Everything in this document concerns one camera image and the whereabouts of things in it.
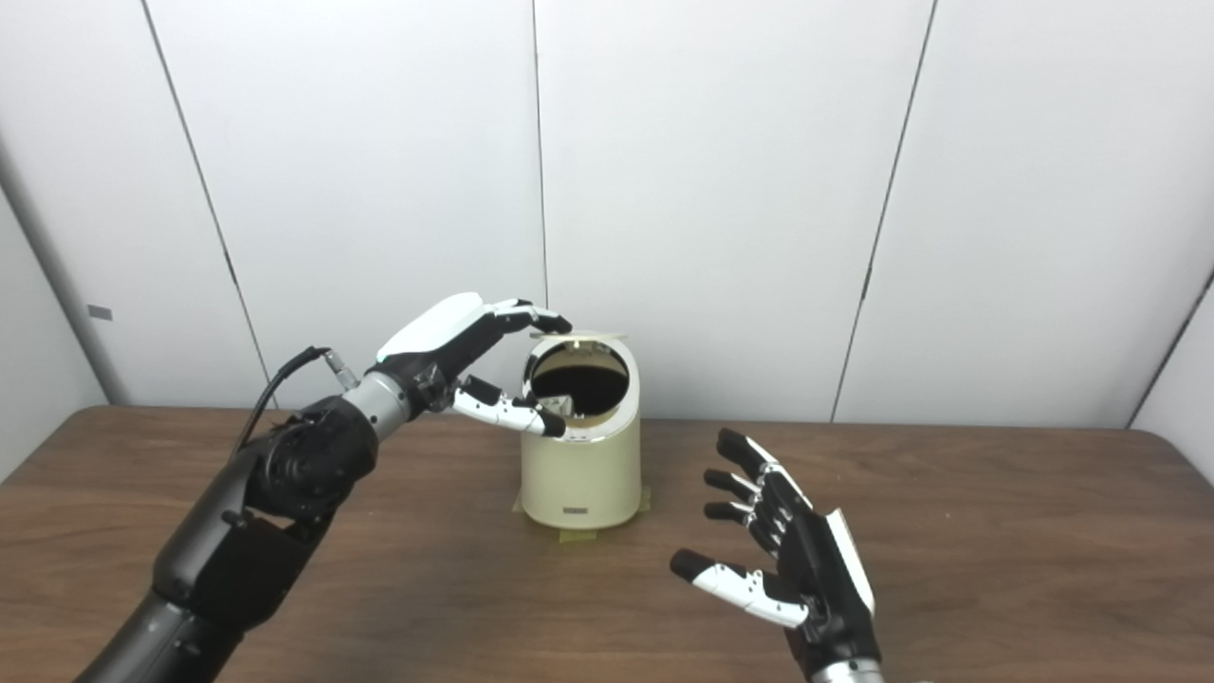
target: robot finger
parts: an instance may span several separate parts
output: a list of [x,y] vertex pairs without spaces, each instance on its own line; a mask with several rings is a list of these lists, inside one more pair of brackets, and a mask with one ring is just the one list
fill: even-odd
[[796,588],[775,574],[747,571],[687,550],[670,558],[670,571],[700,591],[784,628],[796,628],[809,617],[809,608]]
[[724,519],[736,522],[742,527],[749,527],[754,517],[754,508],[742,503],[705,503],[704,517],[708,519]]
[[469,376],[455,389],[452,408],[473,420],[516,432],[544,437],[565,434],[566,425],[560,416],[545,411],[534,402],[511,399],[478,377]]
[[705,469],[704,484],[708,484],[713,489],[728,491],[747,503],[753,503],[755,495],[759,494],[759,488],[754,484],[750,484],[737,474],[722,472],[720,469]]
[[724,456],[725,460],[741,467],[742,472],[747,473],[747,477],[751,482],[759,482],[759,478],[767,468],[779,465],[776,459],[759,448],[749,437],[732,429],[721,429],[717,434],[716,453]]
[[527,325],[546,334],[567,334],[573,330],[569,320],[560,313],[537,306],[527,298],[506,298],[490,307],[505,331],[518,331]]

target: robotic arm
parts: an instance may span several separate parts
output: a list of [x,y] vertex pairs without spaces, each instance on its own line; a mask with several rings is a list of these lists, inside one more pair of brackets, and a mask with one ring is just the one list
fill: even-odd
[[784,627],[810,683],[884,683],[873,632],[873,590],[843,513],[821,516],[788,472],[748,437],[722,429],[717,453],[745,478],[709,469],[704,482],[742,502],[708,503],[776,559],[776,574],[748,571],[681,550],[670,570],[747,613]]
[[[565,422],[460,379],[505,334],[569,331],[522,298],[486,303],[456,294],[380,349],[359,381],[328,349],[310,348],[267,387],[226,467],[160,551],[152,588],[78,683],[210,683],[244,638],[270,620],[324,539],[379,445],[425,411],[447,408],[520,432],[561,436]],[[324,358],[345,388],[249,440],[285,375]],[[276,520],[288,520],[285,524]]]

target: small label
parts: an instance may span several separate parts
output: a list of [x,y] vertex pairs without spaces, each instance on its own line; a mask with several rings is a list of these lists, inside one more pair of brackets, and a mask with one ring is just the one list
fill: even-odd
[[93,306],[92,303],[89,303],[89,317],[113,320],[114,311],[107,308],[106,306]]

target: black fingertip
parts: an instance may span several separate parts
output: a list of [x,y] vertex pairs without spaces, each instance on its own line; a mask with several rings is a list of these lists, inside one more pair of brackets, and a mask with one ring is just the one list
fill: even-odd
[[565,421],[545,410],[537,409],[540,422],[544,423],[544,437],[565,437]]
[[741,467],[751,480],[759,477],[764,459],[750,448],[745,436],[732,429],[721,429],[716,439],[716,453]]
[[741,523],[747,514],[736,508],[733,503],[704,503],[704,517]]
[[716,449],[721,450],[721,444],[738,444],[742,446],[747,445],[747,436],[741,432],[734,432],[728,427],[722,427],[720,432],[716,433]]
[[731,491],[733,489],[733,477],[731,477],[730,473],[721,472],[719,469],[705,469],[704,484],[708,484],[713,489]]
[[569,320],[565,319],[565,315],[540,317],[532,324],[545,334],[568,334],[573,331],[573,325],[569,324]]
[[694,581],[700,574],[704,574],[714,564],[716,564],[716,560],[713,558],[688,551],[687,548],[676,551],[670,557],[670,571],[688,584]]

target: trash can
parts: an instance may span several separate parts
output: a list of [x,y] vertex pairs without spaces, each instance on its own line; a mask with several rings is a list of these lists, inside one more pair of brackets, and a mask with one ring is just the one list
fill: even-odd
[[520,503],[556,529],[623,524],[641,505],[640,377],[623,334],[537,335],[523,395],[562,416],[560,438],[522,436]]

